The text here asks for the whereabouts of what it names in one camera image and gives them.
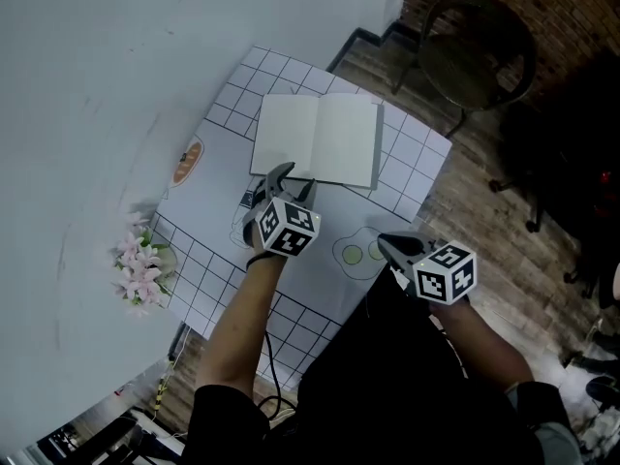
wooden floor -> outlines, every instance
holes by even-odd
[[[457,110],[437,96],[420,73],[412,72],[398,95],[389,93],[392,80],[411,59],[411,44],[392,37],[381,47],[357,41],[337,66],[335,74],[385,98],[422,120],[439,133],[456,122]],[[537,380],[560,388],[573,428],[579,431],[597,413],[585,394],[592,379],[580,369],[563,369],[558,357],[567,351],[587,350],[588,330],[601,316],[596,299],[581,298],[580,285],[566,285],[565,271],[574,266],[578,243],[546,218],[540,233],[528,233],[525,222],[531,207],[524,197],[509,190],[493,194],[488,181],[502,178],[497,155],[499,115],[475,115],[452,139],[452,150],[414,228],[431,236],[457,239],[479,255],[479,285],[470,294],[472,303],[502,336],[525,355]],[[603,331],[617,331],[615,311],[604,314]],[[190,333],[157,418],[175,432],[185,432],[192,411],[194,379],[205,341]],[[159,377],[166,365],[143,374],[121,396],[99,405],[119,408],[139,404],[152,412]],[[255,399],[275,393],[271,383],[257,378]],[[286,397],[295,401],[294,394]],[[268,414],[273,407],[267,407]],[[83,430],[85,420],[80,428]],[[109,421],[111,416],[101,417]],[[90,425],[89,430],[98,427]]]

grid pattern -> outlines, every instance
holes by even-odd
[[[154,230],[153,244],[169,245],[177,258],[176,271],[166,283],[172,297],[164,306],[181,322],[208,339],[245,272],[157,213],[150,227]],[[276,376],[284,389],[292,390],[297,386],[301,375],[340,327],[292,298],[275,293],[267,332]],[[257,373],[273,382],[265,342]]]
[[[207,120],[250,140],[256,138],[263,95],[356,93],[385,108],[376,190],[348,187],[412,222],[451,148],[451,142],[400,108],[331,73],[254,46],[218,95]]]

white wall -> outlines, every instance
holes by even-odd
[[[383,32],[390,6],[0,0],[0,454],[165,355],[177,322],[126,314],[106,250],[130,205],[161,195],[250,45],[324,67],[356,27]]]

chair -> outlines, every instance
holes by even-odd
[[[431,35],[438,17],[449,11],[464,17],[458,32]],[[499,78],[504,70],[516,66],[519,56],[521,78],[507,91]],[[393,94],[414,67],[461,109],[458,123],[446,134],[449,138],[463,125],[468,112],[494,109],[527,93],[536,72],[536,47],[527,26],[499,0],[437,0],[424,19],[418,54],[402,71]]]

black cable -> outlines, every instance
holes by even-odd
[[[280,384],[278,383],[278,378],[275,375],[275,368],[273,367],[273,351],[271,349],[271,340],[269,339],[269,334],[267,332],[264,333],[264,339],[267,341],[267,350],[269,351],[269,366],[271,367],[271,376],[273,377],[273,382],[275,384],[275,389],[277,391],[277,396],[268,396],[261,403],[259,403],[259,409],[262,405],[264,405],[267,401],[271,401],[272,399],[277,399],[278,404],[275,407],[274,414],[269,417],[269,420],[274,420],[278,414],[280,413],[280,407],[282,406],[282,402],[289,405],[293,410],[297,410],[297,407],[291,403],[289,400],[282,397],[282,392],[280,391]]]

